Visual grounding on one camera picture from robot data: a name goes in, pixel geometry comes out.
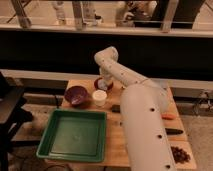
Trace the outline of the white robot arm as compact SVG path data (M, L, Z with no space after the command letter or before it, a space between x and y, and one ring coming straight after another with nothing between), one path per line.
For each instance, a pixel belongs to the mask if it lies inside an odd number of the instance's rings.
M120 111L131 171L177 171L161 118L168 109L167 91L119 64L113 46L97 52L94 60L106 81L114 77L125 86Z

